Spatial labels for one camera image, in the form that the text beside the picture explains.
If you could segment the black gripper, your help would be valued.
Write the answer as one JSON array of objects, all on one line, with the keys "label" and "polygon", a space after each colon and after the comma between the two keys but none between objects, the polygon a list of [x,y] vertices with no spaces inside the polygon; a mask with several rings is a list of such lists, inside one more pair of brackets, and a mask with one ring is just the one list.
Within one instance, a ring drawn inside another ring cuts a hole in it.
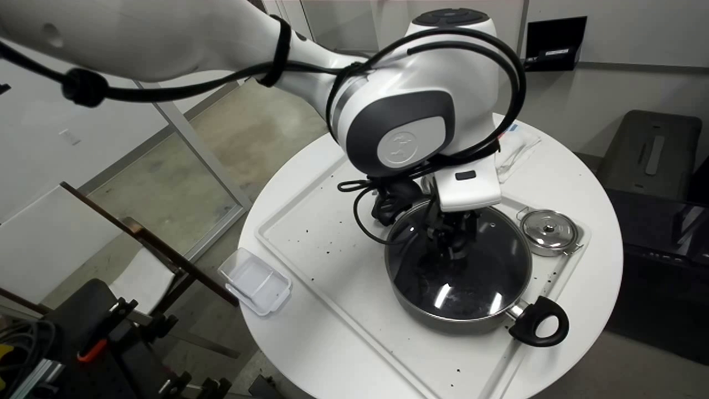
[{"label": "black gripper", "polygon": [[400,212],[422,196],[421,186],[410,176],[374,179],[373,186],[376,191],[373,216],[383,225],[390,225]]}]

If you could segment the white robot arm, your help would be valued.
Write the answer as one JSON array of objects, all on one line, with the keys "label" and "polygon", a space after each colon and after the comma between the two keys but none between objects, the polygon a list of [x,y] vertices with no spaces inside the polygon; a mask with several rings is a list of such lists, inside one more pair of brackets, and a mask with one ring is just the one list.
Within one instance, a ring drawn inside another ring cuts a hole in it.
[{"label": "white robot arm", "polygon": [[373,56],[299,35],[247,0],[0,0],[3,57],[82,107],[167,102],[240,77],[306,100],[398,216],[430,179],[445,212],[501,199],[493,152],[524,100],[488,14],[432,8]]}]

